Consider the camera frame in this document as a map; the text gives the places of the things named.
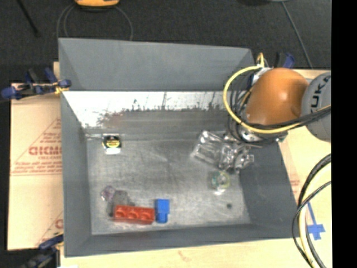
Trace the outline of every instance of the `yellow cable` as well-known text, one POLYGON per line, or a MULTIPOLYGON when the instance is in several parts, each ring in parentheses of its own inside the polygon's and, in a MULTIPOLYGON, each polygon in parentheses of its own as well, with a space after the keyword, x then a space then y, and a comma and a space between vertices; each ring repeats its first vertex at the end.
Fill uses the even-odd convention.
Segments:
MULTIPOLYGON (((242 119, 240 119, 231 109, 229 103, 228 103, 228 99, 227 99, 227 93, 228 93, 228 89, 231 85, 231 83, 233 82, 233 80, 235 80, 238 76, 240 76, 241 74, 247 72, 247 71, 253 71, 253 70, 258 70, 258 69, 261 69, 264 67, 264 57, 263 57, 263 54, 260 53, 259 56, 258 56, 258 59, 257 61, 260 59, 260 63, 258 63, 257 65, 255 66, 249 66, 247 68, 244 68, 244 69, 241 69, 241 70, 238 70, 235 74, 233 74, 227 81, 227 83, 225 84, 225 87, 223 89, 223 103, 224 103, 224 106, 226 108, 226 110, 228 111, 229 115, 233 118, 233 120, 235 120, 238 124, 242 125, 243 127, 245 127, 246 129, 252 131, 252 132, 255 132, 255 133, 261 133, 261 134, 274 134, 274 133, 282 133, 282 132, 286 132, 290 129, 293 129, 295 128, 296 126, 298 126, 299 124, 301 124, 301 122, 297 122, 295 124, 292 124, 292 125, 287 125, 287 126, 282 126, 280 128, 275 128, 275 129, 258 129, 258 128, 255 128, 255 127, 252 127, 248 124, 246 124, 242 119)), ((324 108, 321 108, 319 109, 318 111, 320 110, 323 110, 327 107, 331 107, 330 105, 329 106, 326 106, 324 108)))
MULTIPOLYGON (((319 172, 310 182, 310 185, 308 186, 306 192, 305 192, 305 196, 309 196, 312 192, 312 189, 310 188, 315 188, 316 187, 316 183, 319 180, 319 178, 322 176, 323 173, 329 171, 327 170, 328 166, 325 166, 321 172, 319 172)), ((310 247, 308 245, 307 242, 307 238, 306 238, 306 210, 307 210, 307 205, 304 206, 302 208, 302 210, 300 211, 300 215, 298 218, 298 229, 299 229, 299 234, 300 234, 300 240, 301 240, 301 244, 302 244, 302 248, 306 254, 306 257, 309 261, 309 263, 311 264, 311 266, 313 268, 319 268, 319 265, 316 263, 315 258, 310 250, 310 247)))

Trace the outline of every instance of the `orange robot gripper housing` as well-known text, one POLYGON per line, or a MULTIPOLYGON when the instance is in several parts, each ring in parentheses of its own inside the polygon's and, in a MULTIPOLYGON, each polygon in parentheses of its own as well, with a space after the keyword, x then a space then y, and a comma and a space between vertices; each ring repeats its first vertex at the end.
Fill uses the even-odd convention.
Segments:
POLYGON ((267 71, 251 88, 245 109, 248 122, 272 125, 300 117, 307 87, 308 81, 292 69, 267 71))

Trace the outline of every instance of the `clear plastic object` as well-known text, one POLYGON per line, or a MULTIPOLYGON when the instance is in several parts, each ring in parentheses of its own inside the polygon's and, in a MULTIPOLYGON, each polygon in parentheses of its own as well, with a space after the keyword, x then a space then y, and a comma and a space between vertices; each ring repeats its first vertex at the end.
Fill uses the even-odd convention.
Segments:
POLYGON ((220 170, 239 171, 254 162, 254 156, 249 154, 246 144, 225 140, 209 131, 201 133, 191 156, 220 170))

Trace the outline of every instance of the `red lego brick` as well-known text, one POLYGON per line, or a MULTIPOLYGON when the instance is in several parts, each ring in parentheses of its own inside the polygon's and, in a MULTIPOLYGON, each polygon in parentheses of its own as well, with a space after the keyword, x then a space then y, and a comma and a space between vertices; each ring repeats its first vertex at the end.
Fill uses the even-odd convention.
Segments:
POLYGON ((117 205, 114 208, 114 220, 120 222, 151 224, 155 220, 154 208, 117 205))

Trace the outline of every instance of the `blue toy block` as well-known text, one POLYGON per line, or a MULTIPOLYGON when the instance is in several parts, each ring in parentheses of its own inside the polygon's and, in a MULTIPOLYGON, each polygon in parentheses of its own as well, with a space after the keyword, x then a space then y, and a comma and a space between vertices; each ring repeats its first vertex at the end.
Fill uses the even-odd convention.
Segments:
POLYGON ((169 213, 170 213, 170 200, 168 199, 155 200, 156 222, 166 223, 168 221, 169 213))

